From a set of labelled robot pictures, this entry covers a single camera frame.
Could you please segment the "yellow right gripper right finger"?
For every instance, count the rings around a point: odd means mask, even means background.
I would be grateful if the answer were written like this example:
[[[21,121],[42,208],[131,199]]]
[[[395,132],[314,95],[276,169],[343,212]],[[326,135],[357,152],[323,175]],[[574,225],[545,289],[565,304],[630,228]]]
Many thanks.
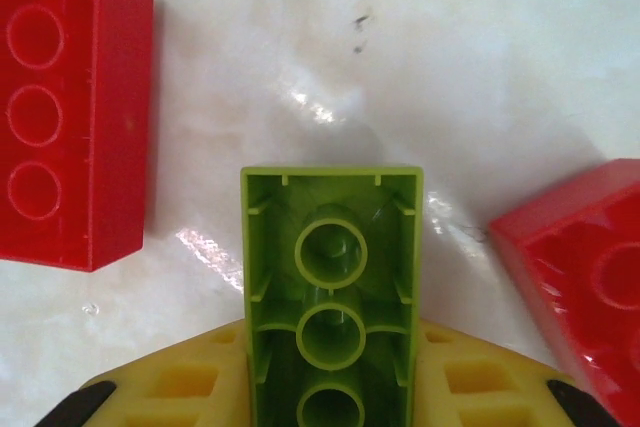
[[[465,333],[420,322],[415,426],[617,426],[570,376]]]

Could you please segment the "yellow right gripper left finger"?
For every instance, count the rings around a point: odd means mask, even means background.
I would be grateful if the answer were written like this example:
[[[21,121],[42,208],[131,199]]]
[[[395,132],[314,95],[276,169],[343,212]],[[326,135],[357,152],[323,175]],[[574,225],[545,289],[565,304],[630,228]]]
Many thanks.
[[[250,426],[244,322],[226,324],[90,379],[42,424]]]

